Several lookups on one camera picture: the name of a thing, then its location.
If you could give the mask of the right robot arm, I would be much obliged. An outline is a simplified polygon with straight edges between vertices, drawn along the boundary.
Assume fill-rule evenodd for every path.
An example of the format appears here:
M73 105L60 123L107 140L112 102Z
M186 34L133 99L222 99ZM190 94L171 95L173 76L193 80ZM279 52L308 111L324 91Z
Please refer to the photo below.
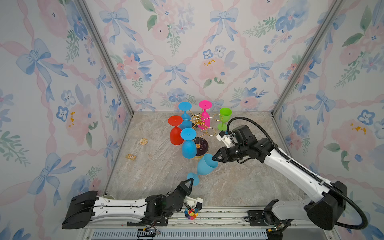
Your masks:
M287 225L291 220L309 221L323 230L331 230L346 209L346 201L330 190L336 187L345 194L347 187L335 184L311 172L303 165L288 157L280 148L263 138L258 140L248 126L234 129L231 135L221 131L216 138L225 144L212 157L213 161L229 163L258 160L298 186L307 198L302 201L284 202L272 200L261 214L249 216L250 221L264 221L268 226Z

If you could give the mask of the teal wine glass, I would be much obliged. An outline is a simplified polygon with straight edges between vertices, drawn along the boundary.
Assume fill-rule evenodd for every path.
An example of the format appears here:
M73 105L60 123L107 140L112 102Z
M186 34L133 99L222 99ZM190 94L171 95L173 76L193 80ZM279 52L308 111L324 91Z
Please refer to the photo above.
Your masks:
M189 173L187 179L193 179L193 186L200 183L199 176L205 176L212 173L218 167L218 162L213 160L213 155L205 154L197 165L197 173Z

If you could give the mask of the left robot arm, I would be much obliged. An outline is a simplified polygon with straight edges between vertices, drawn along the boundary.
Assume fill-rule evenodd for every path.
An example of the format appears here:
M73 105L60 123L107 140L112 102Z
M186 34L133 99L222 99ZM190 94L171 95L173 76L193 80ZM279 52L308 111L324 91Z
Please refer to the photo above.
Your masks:
M180 182L165 195L149 196L139 200L116 200L99 197L97 191L88 191L71 199L62 229L82 229L91 223L123 222L124 226L166 227L174 213L183 207L200 211L203 199L190 197L194 179Z

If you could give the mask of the green wine glass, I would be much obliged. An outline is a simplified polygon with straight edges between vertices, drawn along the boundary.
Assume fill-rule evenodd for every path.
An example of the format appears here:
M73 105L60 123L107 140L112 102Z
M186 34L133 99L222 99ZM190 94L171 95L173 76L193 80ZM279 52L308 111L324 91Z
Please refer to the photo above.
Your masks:
M232 110L230 108L221 108L220 109L220 123L218 124L218 130L226 131L227 122L232 116Z

